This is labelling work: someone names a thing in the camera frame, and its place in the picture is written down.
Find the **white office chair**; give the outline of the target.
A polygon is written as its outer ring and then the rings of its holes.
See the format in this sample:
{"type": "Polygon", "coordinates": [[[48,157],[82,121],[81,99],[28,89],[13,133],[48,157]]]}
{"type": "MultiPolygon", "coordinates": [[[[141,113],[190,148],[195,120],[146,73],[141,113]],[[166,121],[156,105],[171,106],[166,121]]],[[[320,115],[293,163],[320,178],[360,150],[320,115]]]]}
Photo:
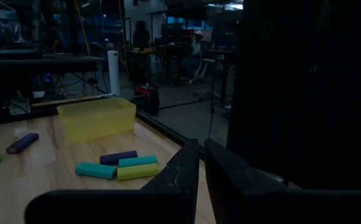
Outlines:
{"type": "Polygon", "coordinates": [[[189,80],[189,84],[192,84],[194,82],[197,82],[199,80],[203,80],[206,76],[209,66],[213,65],[216,62],[215,56],[213,54],[214,44],[206,41],[201,40],[200,41],[200,48],[201,48],[201,54],[200,54],[200,65],[198,69],[194,73],[194,77],[189,80]]]}

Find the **black desk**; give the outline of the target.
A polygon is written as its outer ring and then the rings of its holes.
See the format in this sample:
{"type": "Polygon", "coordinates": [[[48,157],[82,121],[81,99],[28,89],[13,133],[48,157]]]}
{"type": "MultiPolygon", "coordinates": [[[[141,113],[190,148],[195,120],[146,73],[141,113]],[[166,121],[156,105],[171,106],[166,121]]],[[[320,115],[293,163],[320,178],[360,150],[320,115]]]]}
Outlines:
{"type": "Polygon", "coordinates": [[[94,56],[56,55],[52,58],[0,60],[0,70],[35,73],[86,73],[98,70],[105,59],[94,56]]]}

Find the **purple rectangular block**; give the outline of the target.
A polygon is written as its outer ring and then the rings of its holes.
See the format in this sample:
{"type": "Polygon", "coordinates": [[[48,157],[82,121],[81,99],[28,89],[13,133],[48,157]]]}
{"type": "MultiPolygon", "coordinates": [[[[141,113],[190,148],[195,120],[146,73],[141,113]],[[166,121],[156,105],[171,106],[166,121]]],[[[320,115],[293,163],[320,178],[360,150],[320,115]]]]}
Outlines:
{"type": "Polygon", "coordinates": [[[120,159],[135,158],[138,156],[136,151],[119,152],[115,154],[107,154],[100,156],[100,164],[107,166],[115,166],[119,164],[120,159]]]}
{"type": "Polygon", "coordinates": [[[29,133],[17,140],[15,143],[11,144],[6,152],[8,154],[20,154],[26,148],[28,148],[31,144],[36,142],[39,139],[39,135],[37,133],[29,133]]]}

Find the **black red tool bag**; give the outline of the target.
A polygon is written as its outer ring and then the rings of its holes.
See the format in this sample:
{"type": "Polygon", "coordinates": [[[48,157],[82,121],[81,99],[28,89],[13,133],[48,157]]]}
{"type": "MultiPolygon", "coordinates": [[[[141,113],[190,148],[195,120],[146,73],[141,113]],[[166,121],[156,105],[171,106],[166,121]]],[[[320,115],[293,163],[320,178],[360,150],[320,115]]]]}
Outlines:
{"type": "Polygon", "coordinates": [[[160,110],[158,89],[150,85],[138,85],[134,88],[134,96],[130,102],[136,105],[137,110],[155,116],[160,110]]]}

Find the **teal rectangular block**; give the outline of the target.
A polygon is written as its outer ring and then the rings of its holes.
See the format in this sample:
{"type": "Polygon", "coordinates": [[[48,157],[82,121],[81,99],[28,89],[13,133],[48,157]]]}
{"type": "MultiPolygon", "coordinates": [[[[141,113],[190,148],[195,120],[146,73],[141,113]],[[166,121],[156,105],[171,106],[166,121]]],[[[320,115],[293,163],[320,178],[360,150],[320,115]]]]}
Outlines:
{"type": "Polygon", "coordinates": [[[134,157],[127,159],[120,159],[118,161],[118,167],[141,166],[141,165],[155,164],[155,163],[158,163],[156,156],[134,157]]]}
{"type": "Polygon", "coordinates": [[[77,175],[97,177],[101,179],[113,179],[116,173],[115,166],[107,166],[89,162],[81,162],[75,168],[77,175]]]}

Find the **person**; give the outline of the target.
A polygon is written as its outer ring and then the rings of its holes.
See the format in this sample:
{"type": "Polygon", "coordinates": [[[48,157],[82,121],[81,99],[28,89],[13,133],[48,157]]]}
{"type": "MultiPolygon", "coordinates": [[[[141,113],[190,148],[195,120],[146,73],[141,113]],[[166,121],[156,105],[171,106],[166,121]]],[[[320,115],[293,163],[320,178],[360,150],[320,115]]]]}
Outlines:
{"type": "Polygon", "coordinates": [[[190,48],[191,53],[186,56],[180,65],[180,79],[191,80],[194,78],[195,72],[201,64],[201,46],[200,41],[204,37],[204,33],[201,30],[194,30],[194,40],[192,41],[190,48]]]}
{"type": "Polygon", "coordinates": [[[150,48],[150,34],[146,28],[147,24],[144,21],[136,21],[135,30],[133,33],[133,47],[139,49],[150,48]]]}

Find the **black partition panel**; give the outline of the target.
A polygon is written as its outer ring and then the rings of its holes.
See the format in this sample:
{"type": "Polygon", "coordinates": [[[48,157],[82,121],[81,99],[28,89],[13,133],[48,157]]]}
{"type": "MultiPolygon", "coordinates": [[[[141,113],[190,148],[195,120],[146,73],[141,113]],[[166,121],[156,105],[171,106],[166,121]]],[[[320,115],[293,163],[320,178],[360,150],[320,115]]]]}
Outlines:
{"type": "Polygon", "coordinates": [[[361,0],[244,0],[227,147],[304,189],[361,189],[361,0]]]}

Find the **yellow translucent plastic bin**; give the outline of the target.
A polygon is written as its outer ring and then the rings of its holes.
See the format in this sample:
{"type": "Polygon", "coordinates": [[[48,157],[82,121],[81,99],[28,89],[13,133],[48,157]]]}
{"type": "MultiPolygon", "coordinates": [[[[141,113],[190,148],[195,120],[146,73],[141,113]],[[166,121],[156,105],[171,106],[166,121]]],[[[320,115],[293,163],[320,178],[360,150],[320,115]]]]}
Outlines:
{"type": "Polygon", "coordinates": [[[124,98],[105,98],[57,107],[66,137],[85,142],[134,129],[136,105],[124,98]]]}

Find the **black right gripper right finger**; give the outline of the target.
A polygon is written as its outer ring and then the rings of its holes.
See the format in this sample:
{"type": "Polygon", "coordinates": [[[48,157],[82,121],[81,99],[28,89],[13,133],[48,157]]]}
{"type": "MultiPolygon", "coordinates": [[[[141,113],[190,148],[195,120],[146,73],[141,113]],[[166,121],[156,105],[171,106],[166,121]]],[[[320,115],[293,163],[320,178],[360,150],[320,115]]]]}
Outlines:
{"type": "Polygon", "coordinates": [[[286,205],[286,186],[250,166],[212,139],[205,140],[204,159],[217,224],[293,224],[286,205]]]}

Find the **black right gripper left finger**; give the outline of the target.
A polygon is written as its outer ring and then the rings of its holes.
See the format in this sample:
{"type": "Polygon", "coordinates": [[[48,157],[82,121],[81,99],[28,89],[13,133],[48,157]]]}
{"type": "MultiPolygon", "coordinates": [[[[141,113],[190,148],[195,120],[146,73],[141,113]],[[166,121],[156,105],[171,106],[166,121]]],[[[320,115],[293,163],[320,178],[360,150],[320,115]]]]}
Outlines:
{"type": "Polygon", "coordinates": [[[148,195],[146,224],[194,224],[199,184],[199,143],[188,140],[141,191],[148,195]]]}

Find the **white tower device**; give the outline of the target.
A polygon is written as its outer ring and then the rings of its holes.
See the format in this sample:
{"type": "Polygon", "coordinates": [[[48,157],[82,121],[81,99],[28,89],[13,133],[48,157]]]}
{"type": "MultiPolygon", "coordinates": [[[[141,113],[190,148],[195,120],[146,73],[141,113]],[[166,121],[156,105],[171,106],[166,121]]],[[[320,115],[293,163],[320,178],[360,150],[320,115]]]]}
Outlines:
{"type": "Polygon", "coordinates": [[[120,95],[119,68],[118,68],[118,51],[109,50],[108,54],[108,70],[110,78],[110,90],[115,96],[120,95]]]}

